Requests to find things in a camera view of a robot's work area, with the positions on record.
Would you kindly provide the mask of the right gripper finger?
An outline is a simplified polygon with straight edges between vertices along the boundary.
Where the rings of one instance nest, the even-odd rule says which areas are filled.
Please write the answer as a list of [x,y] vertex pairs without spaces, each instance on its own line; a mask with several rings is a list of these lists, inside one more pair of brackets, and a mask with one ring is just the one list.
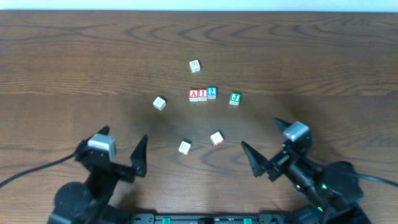
[[279,119],[279,118],[274,118],[274,124],[277,126],[278,130],[279,130],[280,132],[282,132],[282,133],[283,133],[287,128],[289,128],[289,127],[292,125],[292,123],[287,122],[287,121],[284,121],[284,120]]
[[265,173],[266,168],[264,166],[268,160],[245,141],[241,142],[241,146],[248,157],[254,177],[259,177]]

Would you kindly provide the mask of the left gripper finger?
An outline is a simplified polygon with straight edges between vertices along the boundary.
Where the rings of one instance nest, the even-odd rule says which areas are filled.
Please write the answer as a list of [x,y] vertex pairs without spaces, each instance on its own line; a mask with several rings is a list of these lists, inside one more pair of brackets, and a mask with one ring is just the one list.
[[96,132],[96,134],[102,134],[107,136],[110,132],[110,127],[108,125],[104,126],[103,128],[101,128],[98,132]]
[[148,136],[145,134],[130,156],[132,168],[135,175],[139,177],[145,177],[147,174],[147,141]]

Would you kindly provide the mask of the yellow letter C block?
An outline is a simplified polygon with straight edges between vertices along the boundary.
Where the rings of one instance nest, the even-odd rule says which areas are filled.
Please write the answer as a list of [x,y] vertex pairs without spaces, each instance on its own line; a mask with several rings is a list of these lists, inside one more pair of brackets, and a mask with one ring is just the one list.
[[153,106],[159,111],[162,111],[166,106],[166,104],[167,102],[159,96],[153,101]]

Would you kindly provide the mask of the blue number 2 block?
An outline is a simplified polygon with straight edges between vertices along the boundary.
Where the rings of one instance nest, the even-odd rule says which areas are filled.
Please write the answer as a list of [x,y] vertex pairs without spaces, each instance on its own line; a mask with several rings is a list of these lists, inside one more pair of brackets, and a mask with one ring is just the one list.
[[207,88],[207,98],[209,100],[215,100],[217,97],[217,87],[215,86],[209,86]]

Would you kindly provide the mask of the red letter A block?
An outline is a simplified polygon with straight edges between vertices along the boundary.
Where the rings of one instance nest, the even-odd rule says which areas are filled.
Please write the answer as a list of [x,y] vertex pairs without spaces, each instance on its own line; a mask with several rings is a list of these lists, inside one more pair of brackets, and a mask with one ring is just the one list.
[[198,90],[197,89],[191,89],[189,90],[189,101],[190,102],[197,102],[198,101]]

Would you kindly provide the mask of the red letter I block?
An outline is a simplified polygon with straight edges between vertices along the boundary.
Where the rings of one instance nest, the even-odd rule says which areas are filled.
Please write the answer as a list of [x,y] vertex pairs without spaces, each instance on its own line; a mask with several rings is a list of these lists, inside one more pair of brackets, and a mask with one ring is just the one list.
[[198,90],[198,100],[199,101],[207,101],[208,100],[208,92],[207,92],[206,88]]

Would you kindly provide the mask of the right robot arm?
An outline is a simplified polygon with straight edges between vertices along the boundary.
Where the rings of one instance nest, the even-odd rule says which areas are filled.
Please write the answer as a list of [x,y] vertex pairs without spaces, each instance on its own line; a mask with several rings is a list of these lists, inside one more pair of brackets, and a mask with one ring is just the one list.
[[301,123],[289,123],[279,118],[275,125],[283,134],[282,149],[270,159],[264,157],[246,142],[241,142],[253,175],[268,174],[271,182],[286,176],[294,189],[303,195],[311,208],[295,212],[294,223],[369,223],[370,219],[358,204],[364,194],[359,178],[349,162],[319,164],[307,157],[312,148],[312,132]]

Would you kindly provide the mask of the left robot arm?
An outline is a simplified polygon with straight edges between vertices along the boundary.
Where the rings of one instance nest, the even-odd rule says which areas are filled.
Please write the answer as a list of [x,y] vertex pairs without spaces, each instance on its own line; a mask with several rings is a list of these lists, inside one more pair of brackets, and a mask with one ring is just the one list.
[[90,174],[84,183],[69,182],[54,198],[54,210],[48,223],[133,223],[128,212],[109,204],[119,181],[133,183],[147,173],[147,141],[145,134],[130,156],[131,165],[111,161],[116,155],[116,139],[105,126],[96,134],[82,140],[73,156]]

